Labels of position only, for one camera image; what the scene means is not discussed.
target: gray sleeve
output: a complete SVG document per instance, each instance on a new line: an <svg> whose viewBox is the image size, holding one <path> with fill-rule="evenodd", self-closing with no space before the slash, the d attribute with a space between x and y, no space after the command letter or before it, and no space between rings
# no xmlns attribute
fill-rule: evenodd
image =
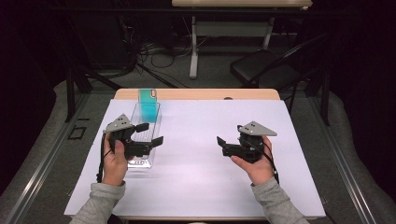
<svg viewBox="0 0 396 224"><path fill-rule="evenodd" d="M274 178L264 184L252 186L252 190L257 202L262 205L265 216L271 223L308 223Z"/></svg>
<svg viewBox="0 0 396 224"><path fill-rule="evenodd" d="M113 208L125 193L125 182L120 187L91 184L91 190L90 199L70 223L107 223Z"/></svg>

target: human hand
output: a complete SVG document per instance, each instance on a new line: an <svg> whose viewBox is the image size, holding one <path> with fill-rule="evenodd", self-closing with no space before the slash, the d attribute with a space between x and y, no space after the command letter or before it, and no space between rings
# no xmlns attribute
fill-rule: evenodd
<svg viewBox="0 0 396 224"><path fill-rule="evenodd" d="M125 147L123 143L116 140L114 152L110 151L110 143L108 139L110 138L110 133L106 134L105 146L104 146L104 172L102 183L120 186L123 178L128 170L128 162L125 159L124 150Z"/></svg>
<svg viewBox="0 0 396 224"><path fill-rule="evenodd" d="M267 136L263 136L264 153L272 159L272 144ZM254 163L247 162L237 156L231 156L231 160L247 172L248 177L254 185L260 185L267 182L274 176L273 167L264 156Z"/></svg>

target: table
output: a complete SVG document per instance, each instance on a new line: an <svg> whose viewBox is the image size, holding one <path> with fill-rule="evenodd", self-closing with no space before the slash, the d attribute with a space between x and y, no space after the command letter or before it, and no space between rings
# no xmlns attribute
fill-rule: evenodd
<svg viewBox="0 0 396 224"><path fill-rule="evenodd" d="M172 0L174 7L310 7L310 0ZM262 48L267 49L274 26L274 18L266 21L198 21L192 16L191 22L191 67L190 78L197 78L198 35L220 36L263 36Z"/></svg>
<svg viewBox="0 0 396 224"><path fill-rule="evenodd" d="M139 220L265 219L248 176L222 156L216 141L218 135L236 143L236 125L255 120L278 134L271 141L282 188L307 218L325 216L288 110L276 91L158 89L157 96L164 142L156 148L150 169L128 171L126 193L115 215ZM121 89L110 102L65 215L75 215L89 198L102 130L121 113L131 117L136 97L137 90ZM234 100L221 100L224 97Z"/></svg>

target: transparent box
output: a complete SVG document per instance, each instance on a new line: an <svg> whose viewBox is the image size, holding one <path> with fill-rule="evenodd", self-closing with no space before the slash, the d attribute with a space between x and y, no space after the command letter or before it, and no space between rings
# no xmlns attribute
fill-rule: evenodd
<svg viewBox="0 0 396 224"><path fill-rule="evenodd" d="M160 104L141 104L136 103L131 122L133 125L148 123L148 130L141 133L134 133L132 140L136 142L151 142L152 139L159 137L162 114ZM134 157L128 161L128 168L151 168L154 163L155 147L149 155Z"/></svg>

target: white paper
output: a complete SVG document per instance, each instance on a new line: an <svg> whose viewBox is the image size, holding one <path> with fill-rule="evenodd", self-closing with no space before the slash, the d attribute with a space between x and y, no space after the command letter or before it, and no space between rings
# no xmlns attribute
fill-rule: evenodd
<svg viewBox="0 0 396 224"><path fill-rule="evenodd" d="M100 162L102 131L124 113L132 116L134 100L112 100L93 142L81 177L64 212L75 215L88 200ZM260 218L248 175L222 156L217 136L238 144L237 125L257 121L275 131L273 144L280 186L306 217L324 217L318 191L306 164L283 101L161 101L163 144L153 167L130 169L125 196L113 213L139 218Z"/></svg>

